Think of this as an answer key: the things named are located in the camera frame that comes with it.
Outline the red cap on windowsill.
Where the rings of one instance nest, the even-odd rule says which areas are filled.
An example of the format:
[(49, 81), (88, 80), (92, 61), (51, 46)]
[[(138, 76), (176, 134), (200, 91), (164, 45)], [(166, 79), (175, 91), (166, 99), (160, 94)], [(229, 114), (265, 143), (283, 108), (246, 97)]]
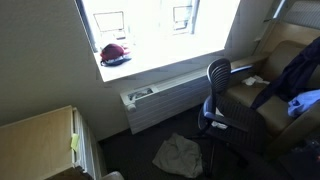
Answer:
[(100, 64), (102, 66), (118, 66), (131, 60), (130, 53), (126, 48), (118, 44), (110, 43), (105, 46), (101, 53)]

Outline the light blue shirt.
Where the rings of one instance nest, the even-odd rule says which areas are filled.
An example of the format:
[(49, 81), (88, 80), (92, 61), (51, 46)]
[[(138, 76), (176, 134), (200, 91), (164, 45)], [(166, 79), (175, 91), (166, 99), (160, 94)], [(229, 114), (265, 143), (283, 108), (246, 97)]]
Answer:
[(298, 117), (320, 100), (320, 89), (300, 93), (288, 102), (288, 115)]

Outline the black slatted office chair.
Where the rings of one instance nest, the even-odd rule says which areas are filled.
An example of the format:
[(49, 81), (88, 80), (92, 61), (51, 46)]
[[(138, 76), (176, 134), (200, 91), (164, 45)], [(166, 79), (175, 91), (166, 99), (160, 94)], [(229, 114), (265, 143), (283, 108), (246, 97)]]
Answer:
[(237, 157), (237, 165), (248, 169), (254, 180), (276, 179), (277, 173), (263, 159), (266, 140), (264, 118), (256, 111), (223, 96), (232, 74), (230, 61), (225, 58), (214, 60), (206, 74), (211, 93), (198, 115), (198, 136), (212, 143), (211, 157), (205, 168), (206, 176), (213, 173), (215, 149), (220, 144)]

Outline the beige khaki shorts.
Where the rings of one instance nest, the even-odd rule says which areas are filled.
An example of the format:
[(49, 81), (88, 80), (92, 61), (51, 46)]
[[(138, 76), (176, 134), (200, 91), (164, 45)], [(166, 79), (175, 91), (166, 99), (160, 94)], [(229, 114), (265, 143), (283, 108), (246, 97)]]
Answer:
[(162, 143), (152, 163), (167, 173), (186, 178), (196, 178), (203, 173), (200, 146), (177, 133)]

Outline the white wall heater unit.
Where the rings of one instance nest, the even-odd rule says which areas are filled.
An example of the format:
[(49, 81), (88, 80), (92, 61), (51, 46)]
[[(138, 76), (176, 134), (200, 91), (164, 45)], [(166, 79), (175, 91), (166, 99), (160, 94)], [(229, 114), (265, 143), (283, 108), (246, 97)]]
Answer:
[(120, 94), (129, 127), (141, 132), (197, 106), (209, 95), (206, 70), (200, 69)]

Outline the dark navy garment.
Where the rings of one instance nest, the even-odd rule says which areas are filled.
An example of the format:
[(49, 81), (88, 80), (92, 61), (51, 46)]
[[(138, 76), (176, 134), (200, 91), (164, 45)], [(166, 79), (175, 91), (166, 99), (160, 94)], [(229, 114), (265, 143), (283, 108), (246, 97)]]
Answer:
[(306, 89), (313, 72), (320, 64), (320, 37), (307, 45), (254, 99), (250, 108), (257, 110), (266, 103), (272, 95), (277, 95), (283, 101), (290, 101)]

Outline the yellow sticky note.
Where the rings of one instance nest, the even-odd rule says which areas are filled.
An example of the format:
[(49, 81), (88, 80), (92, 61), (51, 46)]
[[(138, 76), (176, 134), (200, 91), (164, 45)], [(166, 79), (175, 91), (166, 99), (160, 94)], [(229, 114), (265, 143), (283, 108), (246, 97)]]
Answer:
[(80, 139), (80, 136), (79, 136), (78, 134), (76, 134), (76, 133), (73, 133), (73, 134), (72, 134), (70, 147), (71, 147), (75, 152), (78, 151), (79, 139)]

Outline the light wood drawer cabinet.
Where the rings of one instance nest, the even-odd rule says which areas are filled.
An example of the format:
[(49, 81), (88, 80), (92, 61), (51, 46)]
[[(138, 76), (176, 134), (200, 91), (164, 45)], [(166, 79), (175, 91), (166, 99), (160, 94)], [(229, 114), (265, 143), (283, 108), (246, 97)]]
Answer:
[[(78, 151), (71, 136), (80, 136)], [(99, 180), (97, 143), (67, 106), (0, 127), (0, 180)]]

